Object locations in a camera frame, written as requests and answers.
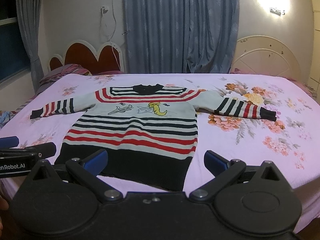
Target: pink bedsheet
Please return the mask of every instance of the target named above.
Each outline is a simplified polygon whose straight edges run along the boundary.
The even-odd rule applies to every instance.
[[[299,87],[280,77],[233,74],[126,74],[81,76],[69,74],[27,105],[0,130],[0,137],[18,136],[20,147],[54,142],[59,155],[62,140],[83,112],[55,115],[30,120],[32,110],[64,98],[76,97],[109,86],[137,84],[186,87],[193,90],[216,90],[222,97],[251,101],[277,111],[276,122],[198,114],[198,146],[188,170],[184,191],[187,195],[213,178],[204,167],[204,153],[213,150],[226,159],[242,159],[247,165],[260,165],[272,160],[293,188],[299,189],[304,213],[296,231],[320,215],[320,190],[317,198],[307,186],[320,177],[320,106]],[[127,191],[161,191],[159,189],[116,178],[100,177],[103,181]],[[22,179],[5,179],[3,183],[12,197]]]

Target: sweater cuff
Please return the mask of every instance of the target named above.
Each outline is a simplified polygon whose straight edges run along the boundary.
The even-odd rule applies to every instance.
[[[277,115],[277,112],[274,112],[274,111],[269,111],[265,108],[261,108],[260,109],[260,117],[261,119],[267,119],[269,121],[277,121],[277,118],[276,118],[276,115]]]
[[[38,117],[41,117],[41,114],[43,113],[43,108],[38,110],[33,110],[30,116],[30,119],[36,119]]]

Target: blue gripper pad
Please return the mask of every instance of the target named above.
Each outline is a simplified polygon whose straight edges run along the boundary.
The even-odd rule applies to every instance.
[[[19,145],[19,139],[17,136],[0,138],[0,149],[9,149],[17,147]]]
[[[204,166],[215,177],[228,169],[228,163],[228,160],[213,151],[206,151],[206,153],[204,154]]]
[[[98,150],[94,154],[82,160],[83,168],[92,175],[97,176],[108,164],[108,153],[106,150]]]

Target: black collar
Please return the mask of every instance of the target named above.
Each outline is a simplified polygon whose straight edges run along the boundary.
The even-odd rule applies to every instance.
[[[133,91],[140,94],[140,95],[153,95],[155,92],[161,90],[163,88],[162,85],[156,84],[155,86],[143,86],[137,85],[133,86]]]

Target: electrical cord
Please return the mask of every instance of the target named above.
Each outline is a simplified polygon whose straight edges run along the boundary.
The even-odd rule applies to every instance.
[[[113,36],[115,35],[116,28],[117,28],[117,20],[116,20],[116,17],[115,17],[115,10],[114,10],[114,5],[113,5],[113,0],[111,0],[111,7],[112,7],[112,17],[113,17],[113,20],[115,21],[115,28],[114,28],[114,30],[113,30],[113,32],[112,32],[111,35],[106,35],[104,32],[103,32],[103,34],[104,34],[106,37],[109,37],[109,40],[108,40],[107,42],[110,42],[110,45],[111,45],[111,48],[112,48],[112,53],[113,53],[113,55],[115,56],[115,59],[116,59],[116,62],[117,62],[117,65],[118,65],[119,69],[121,69],[121,68],[120,68],[120,64],[119,64],[119,62],[118,62],[118,59],[117,59],[117,57],[116,57],[116,54],[115,54],[115,52],[114,52],[114,47],[112,46],[112,41],[111,41],[111,39],[112,39]],[[101,26],[103,26],[103,23],[104,23],[104,25],[105,25],[106,28],[108,29],[108,26],[107,26],[106,21],[105,21],[105,19],[104,19],[104,13],[103,13],[102,10],[101,10],[101,14],[102,14],[102,16],[101,16]]]

